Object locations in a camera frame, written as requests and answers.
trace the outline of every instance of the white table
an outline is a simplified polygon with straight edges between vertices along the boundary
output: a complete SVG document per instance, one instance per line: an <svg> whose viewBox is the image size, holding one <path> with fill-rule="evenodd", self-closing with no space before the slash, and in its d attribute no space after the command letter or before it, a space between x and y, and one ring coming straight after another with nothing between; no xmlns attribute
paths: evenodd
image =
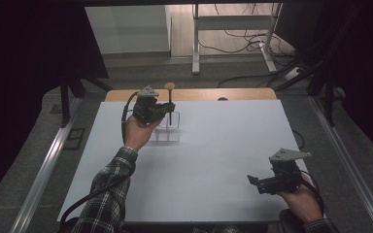
<svg viewBox="0 0 373 233"><path fill-rule="evenodd" d="M126 200L127 222L278 221L287 205L258 194L247 175L272 177L268 157L297 150L279 100L179 101L181 141L141 149ZM61 213L89 192L122 146L123 102L101 104ZM297 161L306 171L302 160ZM82 208L69 217L78 216Z"/></svg>

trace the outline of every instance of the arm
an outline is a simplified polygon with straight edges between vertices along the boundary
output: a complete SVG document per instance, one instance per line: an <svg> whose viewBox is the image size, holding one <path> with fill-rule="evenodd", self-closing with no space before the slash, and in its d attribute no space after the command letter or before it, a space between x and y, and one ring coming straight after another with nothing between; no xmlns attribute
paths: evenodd
<svg viewBox="0 0 373 233"><path fill-rule="evenodd" d="M129 177L135 171L138 150L148 142L158 125L159 121L146 126L140 124L134 116L128 119L125 147L120 148L111 163L95 176L90 191L116 181L119 184L86 202L73 232L118 232L125 218Z"/></svg>
<svg viewBox="0 0 373 233"><path fill-rule="evenodd" d="M323 218L320 206L314 193L308 187L301 185L294 192L278 193L287 202L290 210L304 222L307 233L336 233L338 230L329 219Z"/></svg>

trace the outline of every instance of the glass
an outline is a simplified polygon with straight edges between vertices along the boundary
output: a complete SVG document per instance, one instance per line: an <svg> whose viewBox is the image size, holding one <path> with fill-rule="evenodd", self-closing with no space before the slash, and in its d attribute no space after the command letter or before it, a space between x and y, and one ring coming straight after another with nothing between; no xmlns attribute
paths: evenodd
<svg viewBox="0 0 373 233"><path fill-rule="evenodd" d="M153 131L151 142L180 141L180 113L166 114L162 122Z"/></svg>

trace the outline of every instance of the floor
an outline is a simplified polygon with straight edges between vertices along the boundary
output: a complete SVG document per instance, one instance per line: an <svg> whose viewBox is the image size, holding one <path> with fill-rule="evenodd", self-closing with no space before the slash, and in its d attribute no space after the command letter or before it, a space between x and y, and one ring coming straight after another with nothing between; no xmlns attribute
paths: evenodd
<svg viewBox="0 0 373 233"><path fill-rule="evenodd" d="M271 16L273 4L201 4L198 13L200 16ZM171 27L171 55L185 57L192 55L193 45L193 14L192 5L173 5L168 7L172 18ZM265 39L265 30L228 30L228 31L199 31L201 55L226 54L254 54L260 53L256 42ZM293 52L291 47L279 37L271 41L271 50L275 53Z"/></svg>

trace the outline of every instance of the checkered sleeve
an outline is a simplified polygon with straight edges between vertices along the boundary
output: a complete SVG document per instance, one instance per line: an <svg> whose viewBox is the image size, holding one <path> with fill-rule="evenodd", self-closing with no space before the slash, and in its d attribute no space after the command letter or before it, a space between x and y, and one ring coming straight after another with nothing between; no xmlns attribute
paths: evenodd
<svg viewBox="0 0 373 233"><path fill-rule="evenodd" d="M327 219L321 219L304 224L307 233L338 233L337 228Z"/></svg>
<svg viewBox="0 0 373 233"><path fill-rule="evenodd" d="M97 190L135 171L138 153L120 148L117 155L93 179L90 191ZM124 179L108 191L87 201L73 232L119 232L125 218L125 198L130 179Z"/></svg>

